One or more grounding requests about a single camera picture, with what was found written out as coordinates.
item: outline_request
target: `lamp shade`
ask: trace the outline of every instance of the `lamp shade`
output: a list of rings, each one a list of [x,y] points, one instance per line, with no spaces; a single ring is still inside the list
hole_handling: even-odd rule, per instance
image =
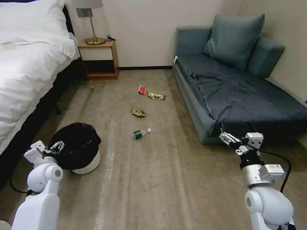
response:
[[[71,4],[75,8],[93,9],[103,7],[102,0],[71,0]]]

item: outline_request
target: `plastic bottle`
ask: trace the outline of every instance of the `plastic bottle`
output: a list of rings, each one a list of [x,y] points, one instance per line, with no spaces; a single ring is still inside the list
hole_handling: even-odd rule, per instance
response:
[[[131,134],[132,139],[137,140],[151,132],[151,129],[139,130]]]

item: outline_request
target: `white wall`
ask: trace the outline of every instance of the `white wall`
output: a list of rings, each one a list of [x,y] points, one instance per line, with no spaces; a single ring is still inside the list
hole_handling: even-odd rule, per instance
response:
[[[270,78],[299,99],[307,99],[307,1],[242,0],[239,15],[265,13],[263,32],[286,49]],[[307,136],[301,143],[307,147]]]
[[[67,8],[79,41],[91,37],[89,18]],[[97,36],[117,39],[119,66],[172,65],[177,26],[210,26],[216,13],[237,15],[241,0],[103,0],[93,9]]]

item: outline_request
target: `floor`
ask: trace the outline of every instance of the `floor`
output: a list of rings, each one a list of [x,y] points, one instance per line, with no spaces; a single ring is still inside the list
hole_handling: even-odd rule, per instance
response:
[[[165,94],[165,101],[137,93]],[[201,145],[171,70],[121,71],[118,81],[76,82],[58,103],[36,140],[48,143],[70,123],[93,125],[102,139],[101,163],[86,175],[64,172],[59,230],[251,229],[240,159],[222,145]],[[131,106],[146,117],[130,114]],[[152,132],[139,140],[130,134]],[[265,147],[288,157],[293,172],[285,195],[295,207],[297,229],[307,229],[307,151],[298,143]],[[282,163],[263,155],[267,163]],[[31,165],[15,170],[19,188]],[[8,185],[0,192],[0,219],[12,222],[25,196]]]

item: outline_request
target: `table lamp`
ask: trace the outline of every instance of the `table lamp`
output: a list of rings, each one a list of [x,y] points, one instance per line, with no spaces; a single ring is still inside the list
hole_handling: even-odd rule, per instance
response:
[[[74,8],[88,9],[88,11],[89,11],[90,21],[91,21],[91,26],[92,26],[92,31],[93,31],[93,37],[86,39],[85,40],[86,44],[88,44],[88,45],[101,45],[101,44],[105,43],[106,40],[104,38],[99,38],[99,37],[96,37],[96,35],[95,35],[92,16],[91,16],[91,12],[90,12],[90,9],[103,7],[102,0],[72,0],[71,3],[72,3],[72,6]]]

